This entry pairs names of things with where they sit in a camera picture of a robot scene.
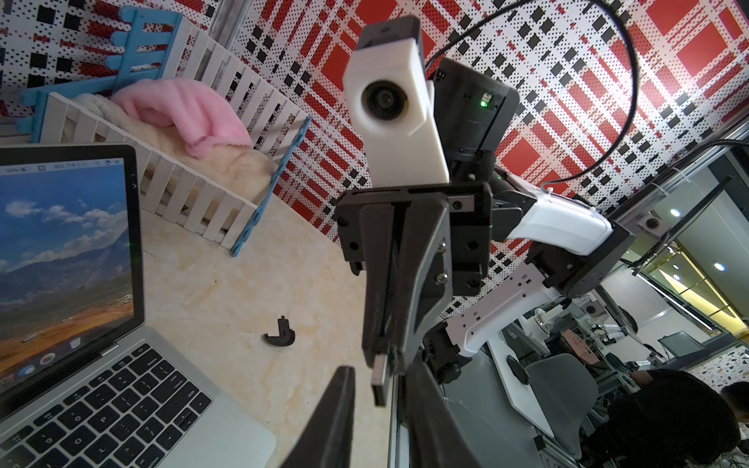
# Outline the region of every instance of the blue sky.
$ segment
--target blue sky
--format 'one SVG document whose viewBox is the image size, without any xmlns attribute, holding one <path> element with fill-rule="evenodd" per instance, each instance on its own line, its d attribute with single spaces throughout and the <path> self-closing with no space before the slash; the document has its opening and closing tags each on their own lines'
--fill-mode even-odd
<svg viewBox="0 0 749 468">
<path fill-rule="evenodd" d="M 122 165 L 0 176 L 0 272 L 100 249 L 126 227 Z"/>
</svg>

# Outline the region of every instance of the laptop keyboard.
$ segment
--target laptop keyboard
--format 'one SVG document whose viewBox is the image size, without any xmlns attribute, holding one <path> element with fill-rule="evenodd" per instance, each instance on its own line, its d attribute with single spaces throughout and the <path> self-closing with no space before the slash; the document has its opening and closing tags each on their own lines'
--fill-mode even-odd
<svg viewBox="0 0 749 468">
<path fill-rule="evenodd" d="M 211 399 L 142 344 L 0 443 L 0 468 L 154 468 Z"/>
</svg>

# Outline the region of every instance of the laptop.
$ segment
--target laptop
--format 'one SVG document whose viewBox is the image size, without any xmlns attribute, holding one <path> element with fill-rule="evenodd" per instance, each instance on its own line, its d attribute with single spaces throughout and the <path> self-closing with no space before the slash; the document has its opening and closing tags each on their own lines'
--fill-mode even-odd
<svg viewBox="0 0 749 468">
<path fill-rule="evenodd" d="M 144 326 L 135 150 L 0 147 L 0 468 L 264 467 L 276 438 Z"/>
</svg>

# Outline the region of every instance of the blue wooden frame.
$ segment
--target blue wooden frame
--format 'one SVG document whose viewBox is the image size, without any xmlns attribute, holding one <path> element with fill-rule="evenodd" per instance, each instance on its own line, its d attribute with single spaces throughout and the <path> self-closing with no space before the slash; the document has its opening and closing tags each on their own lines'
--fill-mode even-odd
<svg viewBox="0 0 749 468">
<path fill-rule="evenodd" d="M 120 8 L 120 19 L 129 22 L 133 26 L 130 32 L 116 31 L 110 37 L 111 42 L 116 46 L 123 46 L 125 51 L 122 55 L 113 55 L 106 59 L 106 66 L 110 70 L 117 70 L 115 76 L 105 76 L 103 78 L 88 79 L 79 82 L 60 83 L 58 85 L 40 86 L 23 91 L 23 103 L 27 106 L 34 106 L 34 116 L 23 118 L 18 121 L 16 126 L 19 133 L 31 133 L 31 142 L 38 143 L 42 133 L 42 124 L 44 122 L 44 112 L 46 110 L 47 98 L 49 93 L 58 93 L 68 99 L 73 99 L 79 94 L 101 93 L 104 91 L 117 91 L 125 86 L 132 85 L 139 79 L 159 79 L 164 73 L 167 58 L 172 51 L 175 35 L 179 29 L 183 17 L 180 13 L 165 10 L 153 10 L 150 8 L 140 7 L 122 7 Z M 146 32 L 143 31 L 147 23 L 172 25 L 172 32 Z M 138 52 L 140 46 L 158 46 L 167 45 L 166 50 L 155 52 Z M 139 70 L 133 72 L 133 67 L 147 64 L 161 63 L 159 68 Z M 307 129 L 312 122 L 311 117 L 307 117 L 299 132 L 294 137 L 291 146 L 286 150 L 279 167 L 273 173 L 270 179 L 270 189 L 268 194 L 260 203 L 258 208 L 250 218 L 247 226 L 237 241 L 231 247 L 231 256 L 236 257 L 242 249 L 242 245 L 249 239 L 252 229 L 260 222 L 260 218 L 265 212 L 265 208 L 273 195 L 273 191 L 281 178 L 281 173 L 286 169 L 286 163 L 291 158 L 294 150 L 304 140 Z"/>
<path fill-rule="evenodd" d="M 276 185 L 278 185 L 279 179 L 281 178 L 281 173 L 286 169 L 286 163 L 289 161 L 289 159 L 291 159 L 291 155 L 294 150 L 302 144 L 302 141 L 304 141 L 304 137 L 307 134 L 307 129 L 309 128 L 311 122 L 312 117 L 308 116 L 307 119 L 305 119 L 304 124 L 302 124 L 302 128 L 299 129 L 299 133 L 297 133 L 297 135 L 294 137 L 294 140 L 291 142 L 291 146 L 286 150 L 286 154 L 283 155 L 279 167 L 270 178 L 270 190 L 268 190 L 268 194 L 265 196 L 265 199 L 262 201 L 262 203 L 260 203 L 258 209 L 255 210 L 255 213 L 252 215 L 252 218 L 250 218 L 247 226 L 244 228 L 244 231 L 242 231 L 242 234 L 240 234 L 240 236 L 237 238 L 237 242 L 235 242 L 234 246 L 231 247 L 232 257 L 236 257 L 237 255 L 239 255 L 239 251 L 242 249 L 242 245 L 247 241 L 247 239 L 249 239 L 249 235 L 252 234 L 252 229 L 254 229 L 255 226 L 260 222 L 260 218 L 265 212 L 265 207 L 268 205 L 268 202 L 270 201 L 270 197 L 273 195 L 273 191 L 276 188 Z"/>
</svg>

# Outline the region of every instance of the cloud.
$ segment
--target cloud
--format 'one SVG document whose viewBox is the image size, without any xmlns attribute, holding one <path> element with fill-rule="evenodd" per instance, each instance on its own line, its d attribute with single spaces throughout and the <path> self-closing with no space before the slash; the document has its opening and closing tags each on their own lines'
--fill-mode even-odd
<svg viewBox="0 0 749 468">
<path fill-rule="evenodd" d="M 43 222 L 49 222 L 52 220 L 58 220 L 68 224 L 71 222 L 83 222 L 83 216 L 72 214 L 70 211 L 65 210 L 65 207 L 61 204 L 56 204 L 55 206 L 50 207 L 44 213 L 44 217 L 42 218 Z"/>
<path fill-rule="evenodd" d="M 12 201 L 5 205 L 5 212 L 14 218 L 23 218 L 30 214 L 36 214 L 42 211 L 40 208 L 34 208 L 36 203 L 33 201 Z"/>
<path fill-rule="evenodd" d="M 127 218 L 127 212 L 121 211 L 120 213 L 109 213 L 98 208 L 87 211 L 82 215 L 71 213 L 66 210 L 64 206 L 57 204 L 44 211 L 43 222 L 59 221 L 64 224 L 70 224 L 71 222 L 81 222 L 82 227 L 91 228 L 94 223 L 100 228 L 112 229 L 119 223 L 118 216 L 125 216 Z"/>
<path fill-rule="evenodd" d="M 114 215 L 107 213 L 107 216 L 100 216 L 99 226 L 104 227 L 104 229 L 97 229 L 91 235 L 84 234 L 77 239 L 70 240 L 59 249 L 46 250 L 33 257 L 27 254 L 22 255 L 27 260 L 19 263 L 16 268 L 25 267 L 26 265 L 35 264 L 40 261 L 75 257 L 89 250 L 102 249 L 103 247 L 112 245 L 127 229 L 127 211 L 124 210 Z"/>
</svg>

